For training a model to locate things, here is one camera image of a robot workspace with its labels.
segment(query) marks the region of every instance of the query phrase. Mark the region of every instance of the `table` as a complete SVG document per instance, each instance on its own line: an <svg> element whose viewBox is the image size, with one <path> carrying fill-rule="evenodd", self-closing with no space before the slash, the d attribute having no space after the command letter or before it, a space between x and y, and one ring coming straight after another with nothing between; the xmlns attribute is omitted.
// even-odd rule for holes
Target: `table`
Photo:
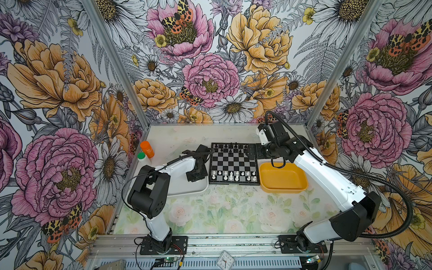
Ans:
<svg viewBox="0 0 432 270"><path fill-rule="evenodd" d="M307 137L303 125L292 125ZM152 126L147 140L154 149L152 166L178 157L200 144L259 143L254 125ZM267 160L260 160L258 165ZM309 187L299 194L273 194L260 186L211 184L201 195L167 199L163 214L174 234L296 232L307 222L338 212L324 190L308 177ZM114 234L146 234L142 217L123 206Z"/></svg>

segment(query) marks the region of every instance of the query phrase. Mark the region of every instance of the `white square clock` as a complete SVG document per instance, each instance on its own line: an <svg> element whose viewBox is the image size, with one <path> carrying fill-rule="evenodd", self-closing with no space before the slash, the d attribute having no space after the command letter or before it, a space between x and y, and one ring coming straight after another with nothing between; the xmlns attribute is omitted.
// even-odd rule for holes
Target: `white square clock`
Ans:
<svg viewBox="0 0 432 270"><path fill-rule="evenodd" d="M220 255L216 264L222 270L229 270L234 264L234 258L231 255L229 255L228 252L224 251Z"/></svg>

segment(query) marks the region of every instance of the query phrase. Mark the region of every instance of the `orange bin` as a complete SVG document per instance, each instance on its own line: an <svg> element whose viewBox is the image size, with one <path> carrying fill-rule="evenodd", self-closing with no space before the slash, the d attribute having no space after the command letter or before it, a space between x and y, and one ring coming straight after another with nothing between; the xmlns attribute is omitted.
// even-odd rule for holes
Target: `orange bin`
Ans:
<svg viewBox="0 0 432 270"><path fill-rule="evenodd" d="M276 167L281 162L273 162ZM308 188L306 173L295 164L287 163L278 169L266 162L260 166L261 189L268 193L300 193Z"/></svg>

